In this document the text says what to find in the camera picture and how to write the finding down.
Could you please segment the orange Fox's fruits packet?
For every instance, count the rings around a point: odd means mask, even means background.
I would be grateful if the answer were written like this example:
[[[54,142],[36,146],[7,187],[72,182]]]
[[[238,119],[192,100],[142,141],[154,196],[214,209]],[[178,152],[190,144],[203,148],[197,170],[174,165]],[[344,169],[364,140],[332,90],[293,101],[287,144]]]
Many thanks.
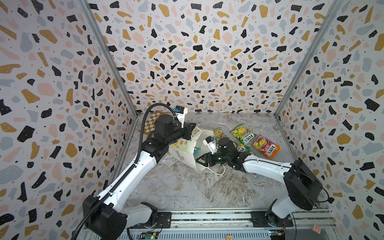
[[[272,159],[280,151],[280,146],[259,135],[253,142],[253,147],[268,159]]]

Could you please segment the green snack packet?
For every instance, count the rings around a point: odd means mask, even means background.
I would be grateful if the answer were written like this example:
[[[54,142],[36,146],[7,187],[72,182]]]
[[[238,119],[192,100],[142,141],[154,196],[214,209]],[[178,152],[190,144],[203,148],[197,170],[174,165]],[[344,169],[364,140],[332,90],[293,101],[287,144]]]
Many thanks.
[[[232,140],[234,143],[235,148],[238,150],[238,152],[241,153],[249,153],[251,148],[240,143],[238,140]]]

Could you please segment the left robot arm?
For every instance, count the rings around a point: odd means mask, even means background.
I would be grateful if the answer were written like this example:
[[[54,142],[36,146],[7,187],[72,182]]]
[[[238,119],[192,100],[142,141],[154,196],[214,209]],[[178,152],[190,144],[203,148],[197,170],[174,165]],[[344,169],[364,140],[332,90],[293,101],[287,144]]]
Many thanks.
[[[195,123],[182,123],[181,117],[161,115],[155,129],[141,140],[136,158],[119,177],[98,196],[88,196],[83,202],[85,226],[103,240],[116,240],[125,229],[142,225],[153,228],[158,222],[158,209],[147,203],[131,207],[122,213],[125,202],[141,179],[154,168],[179,139],[190,140]]]

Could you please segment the green Fox's candy packet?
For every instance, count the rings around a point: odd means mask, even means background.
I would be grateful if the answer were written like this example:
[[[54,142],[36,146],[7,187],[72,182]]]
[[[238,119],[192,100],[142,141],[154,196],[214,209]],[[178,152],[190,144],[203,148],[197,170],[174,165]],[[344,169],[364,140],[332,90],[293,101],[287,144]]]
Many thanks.
[[[240,124],[231,130],[231,134],[243,145],[247,145],[256,137],[244,124]]]

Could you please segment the teal snack packet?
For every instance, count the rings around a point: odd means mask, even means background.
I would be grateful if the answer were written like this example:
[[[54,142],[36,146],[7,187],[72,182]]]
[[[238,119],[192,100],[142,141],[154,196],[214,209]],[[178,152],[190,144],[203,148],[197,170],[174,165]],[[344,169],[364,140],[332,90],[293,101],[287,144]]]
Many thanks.
[[[193,152],[193,155],[196,155],[198,152],[201,151],[201,148],[198,148],[198,147],[194,147],[194,152]]]

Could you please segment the white paper bag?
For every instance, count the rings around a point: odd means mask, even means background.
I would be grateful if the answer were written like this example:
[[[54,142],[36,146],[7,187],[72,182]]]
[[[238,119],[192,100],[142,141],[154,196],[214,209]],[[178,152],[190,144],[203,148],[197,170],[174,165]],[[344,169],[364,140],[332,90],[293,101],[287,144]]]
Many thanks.
[[[191,140],[188,141],[180,138],[176,143],[170,146],[169,152],[172,157],[197,171],[202,172],[203,170],[209,170],[217,176],[222,176],[225,174],[225,170],[221,173],[216,173],[211,170],[211,167],[206,168],[202,164],[195,162],[195,160],[203,154],[211,153],[211,151],[203,144],[203,140],[207,137],[214,137],[214,132],[195,127]],[[194,147],[201,148],[201,151],[196,155],[193,155]]]

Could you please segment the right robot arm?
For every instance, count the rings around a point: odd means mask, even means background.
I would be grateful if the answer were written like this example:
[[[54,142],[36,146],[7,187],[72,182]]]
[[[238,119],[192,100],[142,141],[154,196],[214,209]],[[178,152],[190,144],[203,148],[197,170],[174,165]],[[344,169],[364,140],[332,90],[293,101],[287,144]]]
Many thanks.
[[[323,185],[303,161],[278,163],[259,158],[251,153],[239,152],[229,138],[216,141],[212,137],[203,140],[207,153],[199,151],[195,162],[204,167],[227,165],[233,170],[261,175],[286,186],[287,195],[274,200],[264,216],[256,217],[256,223],[277,227],[298,210],[311,211],[323,189]]]

